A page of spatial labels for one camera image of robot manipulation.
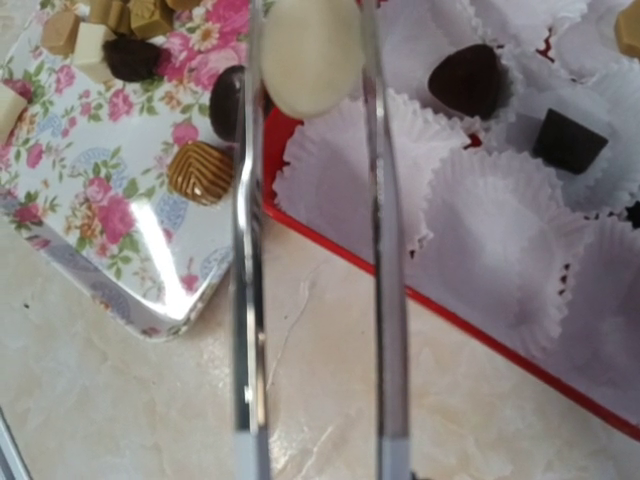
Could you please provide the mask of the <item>white oval chocolate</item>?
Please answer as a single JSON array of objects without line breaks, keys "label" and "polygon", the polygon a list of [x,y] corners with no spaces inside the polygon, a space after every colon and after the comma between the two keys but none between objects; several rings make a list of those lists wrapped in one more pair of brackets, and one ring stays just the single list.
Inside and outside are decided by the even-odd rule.
[{"label": "white oval chocolate", "polygon": [[354,1],[277,1],[261,39],[261,73],[274,104],[304,120],[330,110],[355,86],[364,54]]}]

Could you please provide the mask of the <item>dark heart chocolate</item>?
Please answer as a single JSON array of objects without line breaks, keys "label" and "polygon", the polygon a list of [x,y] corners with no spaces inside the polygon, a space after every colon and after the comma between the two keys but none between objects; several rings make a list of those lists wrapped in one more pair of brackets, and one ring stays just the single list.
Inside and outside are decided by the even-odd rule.
[{"label": "dark heart chocolate", "polygon": [[486,44],[473,44],[448,55],[427,81],[428,91],[442,105],[482,120],[498,109],[504,86],[499,57]]}]

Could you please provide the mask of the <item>caramel hexagon chocolate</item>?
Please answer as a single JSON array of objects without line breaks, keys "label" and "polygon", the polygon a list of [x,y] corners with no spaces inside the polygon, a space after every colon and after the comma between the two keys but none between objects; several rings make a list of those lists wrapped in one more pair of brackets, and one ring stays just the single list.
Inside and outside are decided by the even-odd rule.
[{"label": "caramel hexagon chocolate", "polygon": [[639,58],[639,0],[622,9],[615,21],[615,38],[619,51],[629,57]]}]

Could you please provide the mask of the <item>dark square chocolate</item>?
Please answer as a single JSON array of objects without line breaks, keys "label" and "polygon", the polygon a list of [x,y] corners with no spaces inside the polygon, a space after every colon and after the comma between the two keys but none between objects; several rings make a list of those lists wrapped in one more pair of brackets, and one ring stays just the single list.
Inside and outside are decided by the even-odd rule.
[{"label": "dark square chocolate", "polygon": [[547,164],[573,175],[585,173],[609,140],[563,113],[548,109],[532,154]]}]

